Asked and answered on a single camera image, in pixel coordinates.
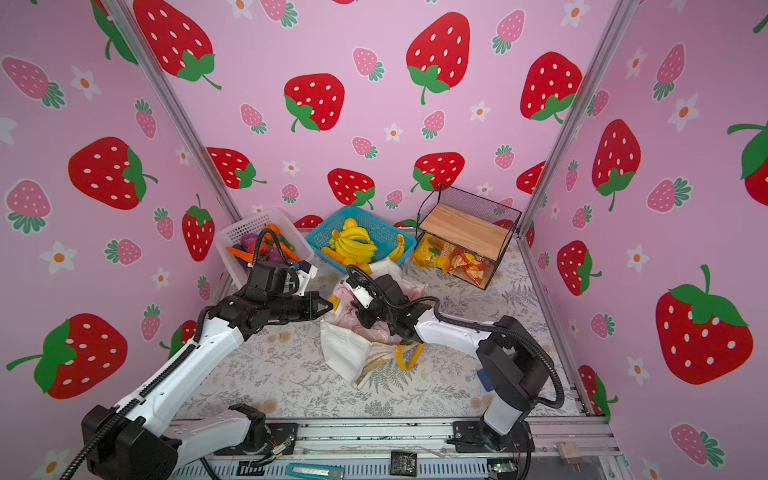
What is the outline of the pink plastic grocery bag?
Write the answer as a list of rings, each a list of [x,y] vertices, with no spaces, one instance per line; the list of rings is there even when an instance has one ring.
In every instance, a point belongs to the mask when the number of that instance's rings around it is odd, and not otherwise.
[[[390,274],[380,276],[374,283],[387,294],[391,303],[400,306],[415,301],[426,295],[426,286],[413,283]],[[341,328],[352,330],[365,339],[387,345],[421,343],[415,328],[395,320],[404,321],[402,311],[389,310],[383,302],[372,301],[368,309],[363,309],[359,301],[347,288],[348,278],[343,278],[333,290],[333,296],[339,300],[332,323]]]

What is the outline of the white canvas tote bag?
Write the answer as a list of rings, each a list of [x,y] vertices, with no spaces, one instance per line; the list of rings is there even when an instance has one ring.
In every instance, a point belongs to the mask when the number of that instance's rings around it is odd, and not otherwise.
[[[354,296],[340,281],[329,300],[334,309],[321,321],[321,348],[326,364],[354,388],[361,389],[375,370],[395,361],[401,371],[412,370],[424,346],[391,333],[376,320],[365,327],[352,304]]]

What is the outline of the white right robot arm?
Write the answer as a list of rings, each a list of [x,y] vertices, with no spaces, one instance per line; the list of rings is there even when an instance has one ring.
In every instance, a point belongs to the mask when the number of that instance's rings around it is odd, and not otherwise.
[[[378,322],[407,342],[435,344],[475,357],[491,382],[495,398],[480,418],[486,442],[505,440],[539,405],[557,410],[565,390],[551,356],[514,317],[488,324],[441,311],[434,296],[409,299],[391,275],[372,278],[347,269],[344,287],[353,295],[364,327]]]

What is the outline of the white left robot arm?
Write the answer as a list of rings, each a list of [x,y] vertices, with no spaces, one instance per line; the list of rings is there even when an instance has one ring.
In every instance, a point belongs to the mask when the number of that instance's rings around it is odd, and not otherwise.
[[[332,304],[307,285],[317,274],[306,261],[256,263],[246,283],[204,308],[193,337],[146,382],[110,408],[98,405],[83,419],[84,446],[62,473],[81,465],[102,479],[168,479],[179,467],[235,448],[274,460],[275,442],[258,409],[239,403],[224,413],[174,427],[191,394],[232,352],[267,326],[313,321]]]

